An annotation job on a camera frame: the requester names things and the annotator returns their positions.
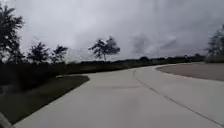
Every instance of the gray sky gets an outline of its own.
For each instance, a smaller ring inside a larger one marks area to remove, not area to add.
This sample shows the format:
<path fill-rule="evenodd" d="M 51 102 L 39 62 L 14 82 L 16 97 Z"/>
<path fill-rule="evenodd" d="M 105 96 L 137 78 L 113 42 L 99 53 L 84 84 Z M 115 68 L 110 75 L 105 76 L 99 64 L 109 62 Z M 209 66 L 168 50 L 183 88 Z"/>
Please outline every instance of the gray sky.
<path fill-rule="evenodd" d="M 50 48 L 62 44 L 70 49 L 68 60 L 90 59 L 88 47 L 110 35 L 121 47 L 120 55 L 112 59 L 203 52 L 208 38 L 224 23 L 224 0 L 11 0 L 11 4 L 26 22 L 20 32 L 23 50 L 36 40 Z"/>

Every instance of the pavement crack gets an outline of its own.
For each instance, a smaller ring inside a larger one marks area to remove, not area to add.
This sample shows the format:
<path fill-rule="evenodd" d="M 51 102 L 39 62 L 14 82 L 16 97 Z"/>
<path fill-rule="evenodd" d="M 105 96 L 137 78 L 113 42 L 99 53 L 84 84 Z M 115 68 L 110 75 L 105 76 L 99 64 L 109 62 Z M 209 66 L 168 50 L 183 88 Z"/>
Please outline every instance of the pavement crack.
<path fill-rule="evenodd" d="M 191 109 L 190 107 L 188 107 L 188 106 L 186 106 L 186 105 L 184 105 L 184 104 L 182 104 L 182 103 L 180 103 L 180 102 L 178 102 L 178 101 L 172 99 L 172 98 L 169 97 L 169 96 L 166 96 L 165 94 L 163 94 L 163 93 L 157 91 L 156 89 L 154 89 L 154 88 L 150 87 L 149 85 L 147 85 L 146 83 L 144 83 L 143 81 L 141 81 L 140 79 L 138 79 L 138 78 L 136 77 L 136 72 L 137 72 L 137 70 L 138 70 L 138 69 L 134 70 L 132 75 L 133 75 L 134 79 L 136 79 L 136 80 L 137 80 L 138 82 L 140 82 L 141 84 L 145 85 L 146 88 L 148 88 L 149 90 L 151 90 L 152 92 L 154 92 L 154 93 L 156 93 L 156 94 L 158 94 L 158 95 L 160 95 L 160 96 L 163 96 L 163 97 L 166 98 L 167 100 L 169 100 L 169 101 L 171 101 L 171 102 L 173 102 L 173 103 L 175 103 L 175 104 L 177 104 L 177 105 L 179 105 L 179 106 L 181 106 L 181 107 L 183 107 L 183 108 L 185 108 L 185 109 L 187 109 L 187 110 L 189 110 L 189 111 L 191 111 L 191 112 L 197 114 L 198 116 L 200 116 L 200 117 L 202 117 L 202 118 L 204 118 L 204 119 L 206 119 L 206 120 L 208 120 L 208 121 L 210 121 L 210 122 L 213 122 L 213 123 L 215 123 L 216 125 L 219 125 L 219 126 L 221 126 L 222 128 L 224 128 L 224 124 L 219 123 L 218 121 L 216 121 L 216 120 L 214 120 L 214 119 L 212 119 L 212 118 L 210 118 L 210 117 L 208 117 L 208 116 L 206 116 L 206 115 L 204 115 L 204 114 L 202 114 L 202 113 L 200 113 L 200 112 L 197 112 L 197 111 Z"/>

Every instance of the tree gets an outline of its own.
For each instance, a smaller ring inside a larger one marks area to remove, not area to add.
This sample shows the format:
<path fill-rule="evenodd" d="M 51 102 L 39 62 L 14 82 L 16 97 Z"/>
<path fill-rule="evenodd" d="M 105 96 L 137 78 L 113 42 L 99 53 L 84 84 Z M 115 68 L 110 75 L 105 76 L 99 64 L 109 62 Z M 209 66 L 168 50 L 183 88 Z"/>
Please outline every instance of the tree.
<path fill-rule="evenodd" d="M 63 62 L 67 50 L 68 50 L 67 47 L 57 45 L 56 49 L 53 50 L 53 52 L 51 53 L 52 54 L 51 55 L 51 62 L 54 63 L 54 64 Z"/>
<path fill-rule="evenodd" d="M 45 44 L 39 42 L 37 45 L 31 47 L 30 52 L 27 55 L 27 59 L 35 64 L 45 63 L 49 59 L 48 51 L 49 48 L 46 48 Z"/>
<path fill-rule="evenodd" d="M 117 46 L 113 37 L 110 37 L 106 42 L 99 39 L 89 50 L 93 50 L 96 58 L 102 59 L 103 57 L 105 61 L 106 55 L 116 55 L 120 52 L 120 48 Z"/>
<path fill-rule="evenodd" d="M 149 62 L 149 58 L 147 56 L 143 56 L 143 57 L 139 58 L 139 60 L 142 62 Z"/>
<path fill-rule="evenodd" d="M 17 31 L 22 28 L 23 20 L 21 16 L 17 17 L 13 14 L 14 10 L 14 8 L 9 8 L 7 5 L 2 7 L 0 4 L 0 61 L 6 55 L 9 55 L 8 59 L 10 61 L 11 59 L 18 59 L 15 58 L 15 54 L 21 53 L 19 49 L 20 37 Z"/>
<path fill-rule="evenodd" d="M 24 54 L 20 51 L 19 43 L 16 43 L 13 47 L 9 50 L 9 57 L 8 62 L 14 63 L 14 64 L 20 64 L 24 61 Z"/>
<path fill-rule="evenodd" d="M 224 55 L 224 25 L 211 37 L 206 49 L 209 56 Z"/>

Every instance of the green lawn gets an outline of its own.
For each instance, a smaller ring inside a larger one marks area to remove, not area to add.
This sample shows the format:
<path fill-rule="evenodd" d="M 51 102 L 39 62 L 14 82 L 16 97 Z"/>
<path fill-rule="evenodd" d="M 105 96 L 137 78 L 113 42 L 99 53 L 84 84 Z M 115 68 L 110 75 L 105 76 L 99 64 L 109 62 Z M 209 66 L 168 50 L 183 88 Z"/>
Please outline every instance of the green lawn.
<path fill-rule="evenodd" d="M 55 78 L 25 93 L 5 95 L 0 97 L 0 112 L 14 124 L 88 80 L 81 75 Z"/>

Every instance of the concrete path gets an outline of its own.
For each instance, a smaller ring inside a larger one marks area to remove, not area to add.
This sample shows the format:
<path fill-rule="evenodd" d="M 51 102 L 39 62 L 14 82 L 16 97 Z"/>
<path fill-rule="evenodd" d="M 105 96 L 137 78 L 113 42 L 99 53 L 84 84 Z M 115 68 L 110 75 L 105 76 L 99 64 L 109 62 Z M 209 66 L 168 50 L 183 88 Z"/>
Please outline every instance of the concrete path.
<path fill-rule="evenodd" d="M 154 67 L 89 77 L 15 127 L 221 128 L 224 122 L 222 82 L 167 75 Z"/>

